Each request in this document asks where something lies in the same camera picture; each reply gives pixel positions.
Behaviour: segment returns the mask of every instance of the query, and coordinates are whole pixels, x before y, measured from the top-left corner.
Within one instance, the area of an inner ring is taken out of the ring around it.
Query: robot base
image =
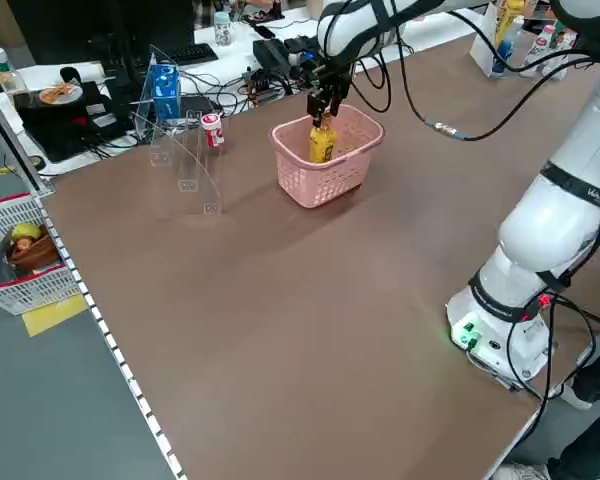
[[[451,339],[458,347],[494,371],[499,377],[517,383],[507,360],[507,336],[511,323],[500,320],[480,307],[466,287],[447,304]],[[516,372],[524,381],[535,377],[547,363],[549,329],[542,317],[520,322],[511,338],[510,357]]]

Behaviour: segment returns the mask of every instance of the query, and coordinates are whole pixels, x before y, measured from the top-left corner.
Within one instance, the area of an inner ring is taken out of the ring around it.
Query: brown bowl
[[[43,226],[40,227],[40,230],[43,232],[42,236],[33,245],[22,252],[14,250],[11,253],[9,257],[11,264],[24,270],[33,270],[46,267],[60,260],[58,250],[53,244],[47,229]]]

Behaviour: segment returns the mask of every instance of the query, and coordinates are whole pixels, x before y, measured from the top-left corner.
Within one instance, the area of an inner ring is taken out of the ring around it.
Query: yellow bottle
[[[320,127],[312,127],[309,134],[309,161],[326,163],[331,160],[338,134],[331,125],[331,114],[322,117]]]
[[[500,42],[502,42],[504,34],[513,23],[513,19],[522,14],[522,11],[524,10],[524,3],[524,0],[506,0],[504,4],[504,12],[500,17],[498,27],[496,28],[496,40],[494,42],[496,48],[500,45]]]

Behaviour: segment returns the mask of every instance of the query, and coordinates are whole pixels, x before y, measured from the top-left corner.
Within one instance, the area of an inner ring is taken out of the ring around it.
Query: computer monitor
[[[115,0],[8,0],[37,64],[104,60],[117,52],[108,2]],[[193,45],[191,0],[117,0],[131,53],[149,55],[153,44],[165,52]]]

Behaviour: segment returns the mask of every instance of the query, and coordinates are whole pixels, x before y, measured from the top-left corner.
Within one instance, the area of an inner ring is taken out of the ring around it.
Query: white desk
[[[481,15],[470,10],[462,10],[462,13],[476,22],[478,25],[480,24],[479,22],[482,18]],[[287,10],[284,12],[284,15],[286,18],[283,20],[267,23],[267,25],[271,27],[284,27],[289,25],[288,28],[274,30],[279,39],[285,40],[298,35],[306,35],[309,37],[315,35],[317,22],[308,20],[309,14],[305,7]],[[292,24],[294,21],[305,20],[308,21],[304,23]],[[184,70],[197,75],[211,74],[218,78],[221,83],[227,83],[230,80],[239,77],[247,69],[247,67],[251,67],[252,69],[259,68],[260,66],[253,56],[252,42],[261,39],[261,37],[255,31],[253,31],[251,27],[243,23],[236,23],[234,25],[234,29],[236,40],[227,47],[219,47],[215,45],[213,27],[197,30],[196,41],[210,44],[218,55],[218,60],[185,67]],[[440,13],[429,15],[422,20],[415,20],[407,23],[403,40],[407,44],[411,45],[416,52],[419,52],[446,42],[450,42],[465,35],[469,35],[472,32],[473,31],[471,28],[460,20],[447,14]],[[408,54],[406,49],[403,49],[403,52],[405,55]],[[386,47],[383,50],[383,54],[387,62],[395,61],[399,58],[398,47],[396,45]],[[375,66],[373,61],[365,60],[365,62],[368,62],[367,65],[369,67]],[[84,81],[96,81],[98,83],[103,83],[105,80],[102,67],[97,62],[78,63],[73,65],[38,65],[34,67],[23,68],[20,70],[20,72],[22,73],[25,82],[30,89],[39,90],[60,83],[62,81],[60,78],[60,69],[64,66],[75,67],[80,72],[80,75]],[[235,85],[232,88],[227,88],[226,91],[237,95],[240,100],[243,99],[244,96],[237,92],[238,86],[239,85]],[[199,84],[198,88],[201,92],[205,92],[209,89],[209,87],[204,84]],[[182,92],[196,93],[196,87],[192,82],[184,81],[182,84]],[[230,103],[233,100],[233,97],[229,96],[224,98],[225,99],[222,97],[220,98],[222,103]],[[43,152],[35,145],[35,143],[24,131],[22,127],[22,121],[18,117],[5,94],[0,94],[0,108],[7,117],[7,120],[9,121],[9,124],[13,128],[14,132],[17,134],[18,139],[22,143],[25,151],[29,155],[40,155],[45,157]],[[114,143],[118,145],[132,146],[134,141],[127,137],[118,139]],[[123,151],[120,149],[106,148],[104,150],[106,150],[112,156]],[[90,152],[83,153],[61,163],[53,164],[49,162],[41,173],[59,175],[77,168],[81,168],[85,165],[95,163],[97,161],[100,161],[100,159],[95,154]]]

